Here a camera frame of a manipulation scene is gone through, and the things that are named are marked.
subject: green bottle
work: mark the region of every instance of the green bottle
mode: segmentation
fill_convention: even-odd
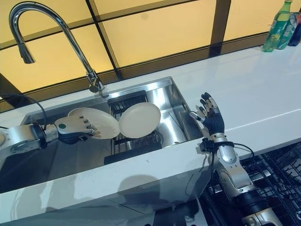
[[[272,52],[279,43],[290,16],[292,1],[293,0],[285,0],[282,8],[275,15],[268,37],[262,47],[263,52]]]

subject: stainless steel sink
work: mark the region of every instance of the stainless steel sink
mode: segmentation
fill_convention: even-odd
[[[160,134],[160,147],[165,148],[202,137],[198,125],[188,114],[187,104],[171,78],[117,90],[106,96],[89,97],[45,109],[48,123],[67,116],[69,111],[78,107],[92,107],[112,114],[108,105],[109,99],[141,90],[145,90],[148,102],[154,103],[161,111],[161,121],[156,129]],[[41,112],[28,114],[22,124],[31,121],[42,123]],[[12,155],[7,158],[0,171],[0,193],[101,167],[104,165],[105,157],[117,154],[113,149],[111,139],[89,139],[74,145],[55,141],[44,150]]]

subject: faucet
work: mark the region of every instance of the faucet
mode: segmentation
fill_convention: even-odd
[[[35,62],[19,30],[19,17],[23,12],[28,10],[36,10],[38,12],[45,13],[46,15],[50,16],[52,19],[54,19],[57,22],[57,24],[61,27],[62,31],[66,35],[68,41],[72,45],[74,51],[76,52],[77,56],[79,57],[80,61],[82,62],[82,64],[84,65],[87,71],[86,76],[90,83],[89,86],[90,91],[96,93],[104,89],[104,85],[101,83],[95,70],[91,68],[89,62],[87,61],[85,55],[81,51],[78,43],[76,42],[66,22],[55,11],[53,11],[49,7],[33,1],[21,2],[15,5],[9,14],[9,26],[17,42],[24,63],[32,64]]]

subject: white plate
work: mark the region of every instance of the white plate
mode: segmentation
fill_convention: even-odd
[[[112,139],[120,133],[119,124],[110,114],[88,107],[73,109],[69,112],[70,115],[83,115],[88,119],[94,129],[92,138],[96,139]]]
[[[160,109],[151,103],[139,103],[128,108],[120,117],[120,132],[129,138],[150,134],[159,125]]]

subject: dish rack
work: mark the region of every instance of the dish rack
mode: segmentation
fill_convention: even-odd
[[[301,142],[242,160],[241,164],[282,224],[301,226]],[[206,193],[216,200],[210,184]],[[231,205],[224,200],[224,206]]]
[[[111,108],[111,115],[119,121],[123,112],[129,107],[143,102],[148,102],[145,90],[109,99],[108,105]],[[157,130],[137,139],[125,137],[120,133],[117,137],[112,139],[111,155],[105,157],[104,164],[110,164],[161,149],[162,140],[162,135]]]

